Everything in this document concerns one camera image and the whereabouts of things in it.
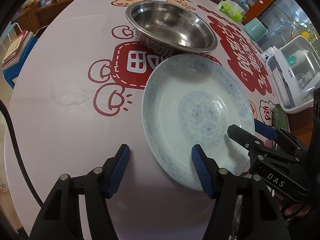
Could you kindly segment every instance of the white window icon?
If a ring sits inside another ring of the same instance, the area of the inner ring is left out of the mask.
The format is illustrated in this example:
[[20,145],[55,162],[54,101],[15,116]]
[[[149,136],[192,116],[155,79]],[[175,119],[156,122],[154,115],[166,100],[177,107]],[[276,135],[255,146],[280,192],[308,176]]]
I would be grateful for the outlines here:
[[134,73],[145,73],[147,70],[146,52],[130,50],[128,54],[127,70]]

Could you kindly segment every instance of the tissue box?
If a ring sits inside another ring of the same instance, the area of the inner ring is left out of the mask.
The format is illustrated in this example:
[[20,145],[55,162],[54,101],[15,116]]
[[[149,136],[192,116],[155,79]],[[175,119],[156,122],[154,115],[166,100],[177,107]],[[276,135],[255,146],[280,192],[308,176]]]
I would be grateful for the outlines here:
[[218,9],[235,22],[239,22],[242,19],[241,13],[244,11],[236,2],[230,0],[221,1],[218,4]]

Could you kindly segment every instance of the screw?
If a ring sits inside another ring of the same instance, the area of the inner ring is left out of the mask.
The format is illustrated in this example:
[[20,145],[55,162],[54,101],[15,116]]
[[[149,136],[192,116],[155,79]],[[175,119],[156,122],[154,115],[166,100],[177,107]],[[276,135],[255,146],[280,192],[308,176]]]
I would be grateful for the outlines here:
[[68,174],[62,174],[62,175],[60,176],[60,179],[61,179],[61,180],[66,180],[67,178],[69,178],[69,175],[68,175]]
[[255,181],[260,181],[261,180],[261,177],[258,174],[254,174],[252,177],[253,177],[253,179]]
[[103,169],[102,169],[101,167],[96,167],[96,168],[93,169],[93,172],[94,172],[95,174],[99,174],[99,173],[101,173],[102,171],[103,171]]
[[225,169],[225,168],[221,168],[221,169],[218,170],[218,172],[219,172],[220,174],[222,174],[222,175],[226,175],[226,174],[228,173],[228,170]]

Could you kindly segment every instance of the printed tablecloth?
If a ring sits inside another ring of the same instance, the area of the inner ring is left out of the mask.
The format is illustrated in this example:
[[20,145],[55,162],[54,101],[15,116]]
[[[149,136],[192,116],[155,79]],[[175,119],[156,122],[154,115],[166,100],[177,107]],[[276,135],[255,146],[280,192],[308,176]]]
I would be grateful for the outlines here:
[[[44,201],[63,173],[87,174],[122,143],[131,159],[107,201],[119,239],[201,239],[213,208],[203,192],[171,179],[154,159],[141,121],[143,90],[166,57],[146,49],[125,18],[142,0],[75,0],[47,28],[13,91],[9,111],[26,170]],[[164,0],[210,24],[218,47],[203,54],[241,85],[256,119],[271,124],[278,102],[260,53],[243,28],[209,0]],[[12,199],[29,233],[40,210],[18,167],[8,133],[5,164]],[[84,197],[84,238],[90,239]]]

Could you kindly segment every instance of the white plastic container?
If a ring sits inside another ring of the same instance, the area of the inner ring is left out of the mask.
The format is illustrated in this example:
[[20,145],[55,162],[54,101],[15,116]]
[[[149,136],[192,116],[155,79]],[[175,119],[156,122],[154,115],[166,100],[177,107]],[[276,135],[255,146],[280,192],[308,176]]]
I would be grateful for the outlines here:
[[320,87],[320,58],[304,37],[275,51],[266,67],[284,111],[295,114],[313,105],[313,91]]

